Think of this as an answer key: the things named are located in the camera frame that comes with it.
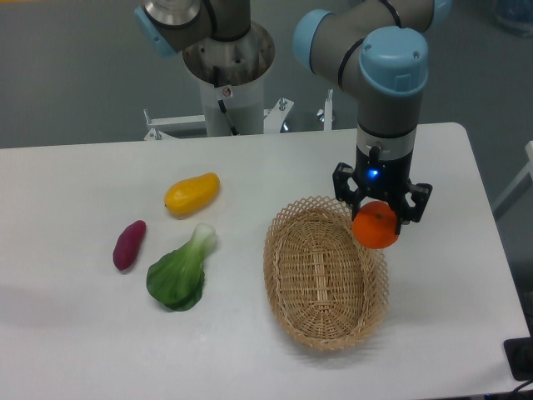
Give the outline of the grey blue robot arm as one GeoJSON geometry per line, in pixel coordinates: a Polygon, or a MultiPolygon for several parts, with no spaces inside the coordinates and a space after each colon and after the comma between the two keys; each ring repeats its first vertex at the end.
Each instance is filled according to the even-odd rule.
{"type": "MultiPolygon", "coordinates": [[[[357,100],[356,163],[332,175],[353,217],[372,198],[389,205],[395,229],[421,220],[432,187],[413,183],[410,169],[428,78],[424,34],[450,10],[448,1],[365,1],[343,15],[310,11],[296,25],[296,60],[357,100]]],[[[264,131],[262,79],[276,49],[249,2],[146,1],[134,15],[155,50],[181,54],[207,89],[210,135],[264,131]]]]}

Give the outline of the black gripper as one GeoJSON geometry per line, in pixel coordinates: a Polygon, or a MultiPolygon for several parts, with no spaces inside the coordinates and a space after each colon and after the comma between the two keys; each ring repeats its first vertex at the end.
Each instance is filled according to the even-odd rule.
{"type": "Polygon", "coordinates": [[[429,202],[433,186],[413,184],[410,180],[413,151],[394,160],[372,163],[360,148],[356,149],[356,167],[339,162],[332,174],[336,200],[351,209],[354,220],[364,198],[390,203],[396,215],[395,234],[409,223],[418,223],[429,202]]]}

